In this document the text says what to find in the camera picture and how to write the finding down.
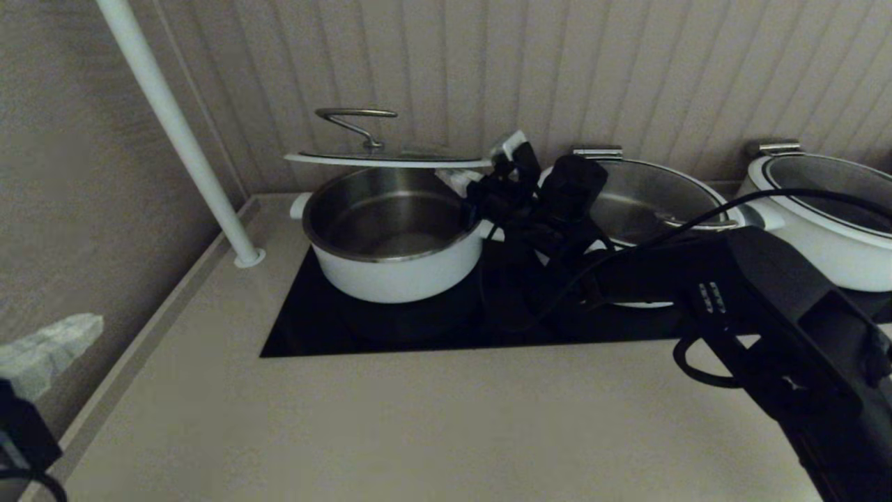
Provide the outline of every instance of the beadboard wall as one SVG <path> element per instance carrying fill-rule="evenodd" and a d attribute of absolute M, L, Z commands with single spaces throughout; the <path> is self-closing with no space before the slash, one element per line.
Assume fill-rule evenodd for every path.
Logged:
<path fill-rule="evenodd" d="M 889 170 L 888 0 L 158 1 L 249 191 L 342 172 L 281 159 L 343 142 L 313 114 L 338 105 L 474 153 L 520 128 L 546 162 L 615 144 L 739 180 L 746 140 L 776 137 Z"/>

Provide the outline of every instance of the white pole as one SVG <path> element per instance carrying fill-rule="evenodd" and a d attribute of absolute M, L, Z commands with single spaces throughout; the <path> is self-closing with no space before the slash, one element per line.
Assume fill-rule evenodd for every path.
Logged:
<path fill-rule="evenodd" d="M 158 62 L 145 41 L 145 35 L 136 22 L 127 0 L 96 0 L 111 33 L 124 53 L 130 70 L 136 76 L 139 87 L 148 98 L 149 104 L 161 121 L 170 142 L 192 176 L 192 181 L 204 197 L 223 233 L 235 250 L 235 265 L 241 268 L 252 267 L 265 256 L 262 249 L 254 247 L 232 205 L 223 192 L 217 177 L 198 145 L 195 135 L 186 123 L 186 117 L 177 105 L 177 100 L 158 67 Z"/>

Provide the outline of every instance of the cooktop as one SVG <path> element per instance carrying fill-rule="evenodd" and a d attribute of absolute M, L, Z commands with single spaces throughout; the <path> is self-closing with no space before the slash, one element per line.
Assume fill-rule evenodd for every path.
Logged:
<path fill-rule="evenodd" d="M 501 248 L 486 243 L 481 263 L 498 259 Z M 681 313 L 670 306 L 606 305 L 588 313 L 557 310 L 535 328 L 506 330 L 484 311 L 481 291 L 487 280 L 478 264 L 459 284 L 435 297 L 376 304 L 332 286 L 310 249 L 260 357 L 677 339 L 686 328 Z M 877 322 L 892 318 L 890 294 L 853 291 L 849 296 Z"/>

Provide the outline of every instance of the wall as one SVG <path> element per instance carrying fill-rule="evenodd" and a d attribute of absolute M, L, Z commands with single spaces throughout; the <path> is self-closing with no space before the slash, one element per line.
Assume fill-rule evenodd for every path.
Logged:
<path fill-rule="evenodd" d="M 134 4 L 240 205 L 161 20 Z M 0 344 L 70 314 L 105 318 L 37 403 L 58 437 L 218 230 L 93 1 L 0 2 L 0 68 Z"/>
<path fill-rule="evenodd" d="M 280 158 L 344 140 L 312 115 L 332 105 L 401 113 L 376 129 L 391 137 L 480 153 L 519 127 L 547 159 L 573 144 L 619 144 L 705 180 L 741 179 L 741 146 L 763 137 L 889 166 L 884 0 L 164 4 L 189 11 L 210 41 L 269 176 L 260 189 L 312 188 L 339 172 L 289 178 Z"/>

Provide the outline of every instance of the countertop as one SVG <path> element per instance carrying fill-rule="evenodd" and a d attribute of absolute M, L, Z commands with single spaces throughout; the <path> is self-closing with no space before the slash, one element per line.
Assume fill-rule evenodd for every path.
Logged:
<path fill-rule="evenodd" d="M 53 470 L 71 500 L 819 500 L 672 341 L 259 359 L 309 245 L 289 201 L 252 200 L 266 260 L 219 239 L 103 383 Z"/>

